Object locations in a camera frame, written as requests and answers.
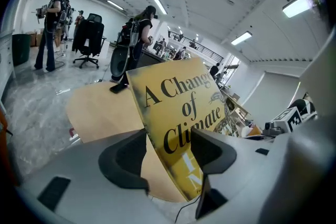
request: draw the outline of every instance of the railing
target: railing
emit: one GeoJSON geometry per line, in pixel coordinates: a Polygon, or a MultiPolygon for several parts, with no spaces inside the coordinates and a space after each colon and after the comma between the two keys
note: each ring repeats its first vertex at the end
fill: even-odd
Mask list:
{"type": "Polygon", "coordinates": [[[212,50],[209,50],[208,48],[202,46],[201,44],[195,42],[195,41],[192,41],[191,39],[189,38],[186,38],[186,37],[182,37],[180,39],[180,34],[178,33],[175,33],[175,32],[171,32],[171,31],[168,31],[168,36],[174,40],[177,40],[178,42],[186,45],[186,47],[190,46],[192,43],[195,44],[195,47],[192,47],[193,49],[195,50],[198,50],[199,52],[203,53],[204,55],[207,55],[209,56],[210,58],[214,59],[215,61],[217,62],[221,62],[223,57],[218,55],[217,53],[213,52],[212,50]]]}

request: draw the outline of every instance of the floor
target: floor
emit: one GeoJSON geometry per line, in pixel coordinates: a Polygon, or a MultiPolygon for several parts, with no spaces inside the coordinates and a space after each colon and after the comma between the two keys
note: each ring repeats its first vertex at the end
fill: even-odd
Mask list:
{"type": "MultiPolygon", "coordinates": [[[[110,47],[106,59],[99,59],[100,68],[92,63],[72,63],[80,53],[71,51],[68,44],[66,56],[55,54],[55,71],[34,70],[37,47],[30,49],[29,61],[15,67],[16,79],[12,80],[3,95],[7,110],[8,129],[14,133],[8,149],[16,173],[25,180],[35,170],[48,163],[56,154],[70,146],[69,130],[72,128],[66,114],[66,104],[71,92],[87,84],[111,77],[109,62],[113,52],[110,47]]],[[[149,197],[161,212],[175,221],[179,209],[187,203],[172,203],[149,197]]],[[[195,221],[197,202],[182,209],[176,223],[195,221]]]]}

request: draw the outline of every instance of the office chair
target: office chair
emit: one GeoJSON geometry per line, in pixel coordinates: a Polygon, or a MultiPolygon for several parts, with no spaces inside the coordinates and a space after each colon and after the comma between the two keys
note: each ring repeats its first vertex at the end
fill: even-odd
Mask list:
{"type": "Polygon", "coordinates": [[[101,42],[104,31],[104,24],[101,23],[102,18],[100,15],[90,13],[86,20],[83,20],[77,30],[77,34],[72,43],[72,50],[79,50],[85,57],[77,58],[73,61],[82,61],[79,68],[81,69],[85,62],[92,62],[99,68],[98,59],[90,58],[98,55],[101,50],[101,42]],[[85,46],[86,40],[89,40],[89,46],[85,46]]]}

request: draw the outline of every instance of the cardboard box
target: cardboard box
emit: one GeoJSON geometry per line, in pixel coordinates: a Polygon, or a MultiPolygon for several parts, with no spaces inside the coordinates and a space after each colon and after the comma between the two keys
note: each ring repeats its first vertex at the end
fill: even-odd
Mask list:
{"type": "Polygon", "coordinates": [[[30,35],[30,46],[36,46],[36,33],[35,32],[27,32],[26,34],[30,35]]]}
{"type": "Polygon", "coordinates": [[[39,47],[42,39],[42,34],[36,35],[36,46],[39,47]]]}

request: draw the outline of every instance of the fluorescent light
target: fluorescent light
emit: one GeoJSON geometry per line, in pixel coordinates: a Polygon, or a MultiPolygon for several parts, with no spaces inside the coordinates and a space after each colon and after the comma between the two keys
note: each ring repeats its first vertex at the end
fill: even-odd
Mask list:
{"type": "Polygon", "coordinates": [[[119,9],[121,9],[121,10],[124,10],[122,7],[118,6],[117,4],[113,3],[113,2],[110,1],[110,0],[107,0],[107,2],[110,3],[110,4],[112,4],[113,6],[115,6],[115,7],[119,8],[119,9]]]}
{"type": "Polygon", "coordinates": [[[164,9],[164,7],[162,6],[161,4],[161,1],[160,0],[154,0],[155,3],[157,4],[157,6],[160,8],[161,12],[164,14],[164,15],[167,15],[167,12],[166,10],[164,9]]]}
{"type": "Polygon", "coordinates": [[[287,15],[288,18],[291,18],[312,7],[312,0],[294,0],[292,3],[284,6],[282,11],[287,15]]]}
{"type": "Polygon", "coordinates": [[[250,38],[252,34],[249,31],[246,31],[240,37],[236,38],[234,41],[231,42],[232,45],[237,45],[238,43],[243,42],[244,40],[250,38]]]}

